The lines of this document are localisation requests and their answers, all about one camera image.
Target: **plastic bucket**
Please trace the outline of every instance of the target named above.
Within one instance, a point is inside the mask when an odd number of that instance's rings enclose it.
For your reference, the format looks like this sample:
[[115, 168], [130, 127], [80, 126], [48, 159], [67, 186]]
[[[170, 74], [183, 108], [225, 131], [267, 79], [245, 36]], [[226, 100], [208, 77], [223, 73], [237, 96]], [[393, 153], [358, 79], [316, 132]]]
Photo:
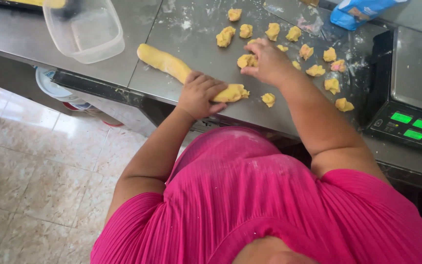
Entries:
[[37, 67], [35, 71], [35, 80], [37, 81], [38, 87], [50, 95], [50, 97], [60, 100], [61, 102], [67, 102], [72, 104], [85, 104], [87, 103], [83, 99], [75, 96], [70, 91], [52, 82], [52, 77], [55, 75], [55, 71]]

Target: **plastic container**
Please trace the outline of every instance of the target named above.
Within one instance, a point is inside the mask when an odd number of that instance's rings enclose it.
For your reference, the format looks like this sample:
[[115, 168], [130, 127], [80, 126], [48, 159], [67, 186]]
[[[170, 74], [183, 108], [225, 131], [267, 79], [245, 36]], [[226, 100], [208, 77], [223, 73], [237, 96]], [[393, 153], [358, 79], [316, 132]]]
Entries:
[[87, 103], [83, 99], [75, 96], [70, 91], [52, 82], [53, 75], [55, 75], [55, 71], [50, 69], [37, 67], [37, 70], [35, 70], [35, 80], [37, 81], [38, 87], [40, 87], [44, 93], [50, 95], [54, 99], [60, 100], [61, 102], [67, 102], [76, 105]]
[[81, 63], [96, 63], [125, 49], [110, 0], [45, 0], [43, 13], [56, 48]]

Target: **pink shirt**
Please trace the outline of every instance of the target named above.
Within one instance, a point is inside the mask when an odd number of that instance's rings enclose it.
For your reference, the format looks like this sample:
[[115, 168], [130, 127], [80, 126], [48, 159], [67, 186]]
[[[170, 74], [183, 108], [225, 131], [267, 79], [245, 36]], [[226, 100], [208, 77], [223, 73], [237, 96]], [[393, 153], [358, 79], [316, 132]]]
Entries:
[[164, 195], [126, 201], [91, 263], [231, 263], [265, 236], [320, 263], [422, 263], [422, 219], [392, 187], [346, 169], [320, 180], [257, 132], [236, 127], [194, 140]]

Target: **woman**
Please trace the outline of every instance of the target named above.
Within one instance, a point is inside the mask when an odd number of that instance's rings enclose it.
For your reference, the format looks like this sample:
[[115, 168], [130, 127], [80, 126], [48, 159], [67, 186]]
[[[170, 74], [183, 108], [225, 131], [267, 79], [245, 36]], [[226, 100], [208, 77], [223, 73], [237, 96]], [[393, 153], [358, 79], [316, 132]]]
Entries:
[[91, 263], [422, 263], [422, 219], [361, 137], [268, 40], [245, 49], [258, 67], [242, 74], [280, 90], [311, 170], [240, 127], [175, 161], [192, 123], [226, 107], [209, 103], [226, 84], [192, 72], [118, 180]]

